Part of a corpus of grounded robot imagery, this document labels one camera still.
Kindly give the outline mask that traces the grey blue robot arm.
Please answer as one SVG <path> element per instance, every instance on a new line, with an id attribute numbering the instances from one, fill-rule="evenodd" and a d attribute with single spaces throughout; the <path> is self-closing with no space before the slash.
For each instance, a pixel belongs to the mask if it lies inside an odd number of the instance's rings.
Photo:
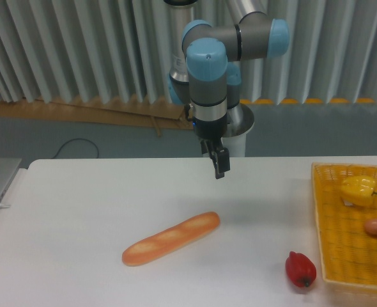
<path id="1" fill-rule="evenodd" d="M 290 33 L 284 19 L 271 19 L 260 1 L 227 1 L 234 20 L 212 26 L 195 19 L 195 1 L 166 1 L 171 20 L 173 64 L 169 94 L 184 105 L 201 145 L 212 160 L 215 177 L 230 169 L 232 157 L 245 155 L 253 112 L 240 103 L 242 75 L 236 65 L 251 59 L 275 58 L 288 51 Z"/>

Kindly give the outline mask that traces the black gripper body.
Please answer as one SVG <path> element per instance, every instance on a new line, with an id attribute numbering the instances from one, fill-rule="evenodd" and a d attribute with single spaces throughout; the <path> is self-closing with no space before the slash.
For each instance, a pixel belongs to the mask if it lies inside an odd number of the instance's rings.
<path id="1" fill-rule="evenodd" d="M 194 133 L 199 141 L 220 140 L 227 131 L 227 117 L 223 116 L 214 121 L 203 121 L 193 118 Z"/>

